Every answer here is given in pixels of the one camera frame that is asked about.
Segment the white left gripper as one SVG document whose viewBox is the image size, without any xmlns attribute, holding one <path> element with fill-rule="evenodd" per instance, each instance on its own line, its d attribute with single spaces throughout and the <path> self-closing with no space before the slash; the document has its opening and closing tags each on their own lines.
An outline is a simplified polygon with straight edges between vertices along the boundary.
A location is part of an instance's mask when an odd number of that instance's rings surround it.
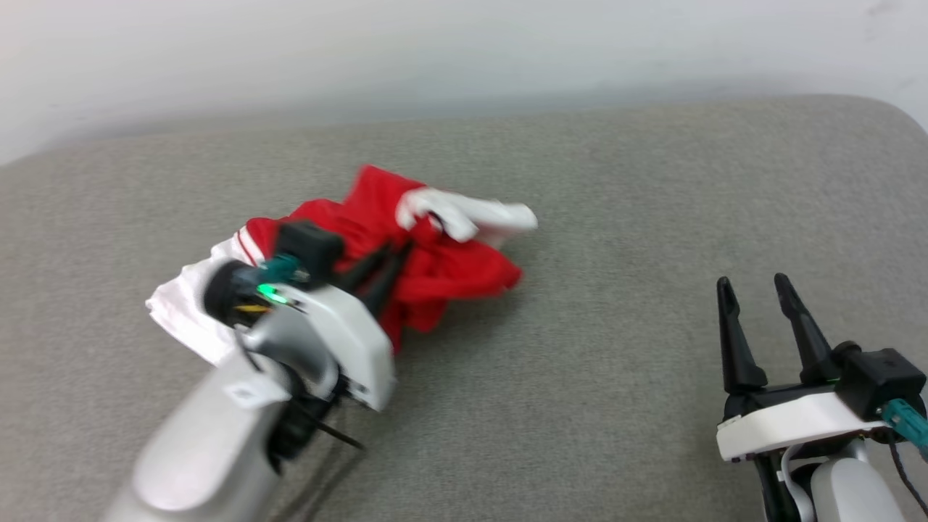
<svg viewBox="0 0 928 522">
<path fill-rule="evenodd" d="M 390 303 L 413 244 L 384 242 L 337 277 L 312 280 L 293 259 L 232 259 L 203 289 L 204 311 L 234 331 L 238 348 L 295 370 L 316 397 L 348 393 L 381 412 L 397 377 L 392 343 L 375 316 Z M 365 285 L 362 300 L 348 291 Z"/>
</svg>

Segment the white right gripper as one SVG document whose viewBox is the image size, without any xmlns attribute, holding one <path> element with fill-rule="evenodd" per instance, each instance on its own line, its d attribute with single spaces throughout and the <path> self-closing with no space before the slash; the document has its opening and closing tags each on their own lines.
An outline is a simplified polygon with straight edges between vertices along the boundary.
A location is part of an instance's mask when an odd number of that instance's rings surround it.
<svg viewBox="0 0 928 522">
<path fill-rule="evenodd" d="M 784 273 L 774 276 L 780 310 L 791 323 L 802 364 L 802 384 L 768 386 L 756 365 L 740 325 L 740 305 L 732 282 L 716 282 L 724 390 L 728 393 L 716 445 L 723 460 L 752 460 L 768 452 L 795 447 L 796 459 L 829 458 L 853 453 L 856 440 L 884 436 L 881 420 L 863 420 L 845 405 L 829 384 L 840 377 L 832 348 Z"/>
</svg>

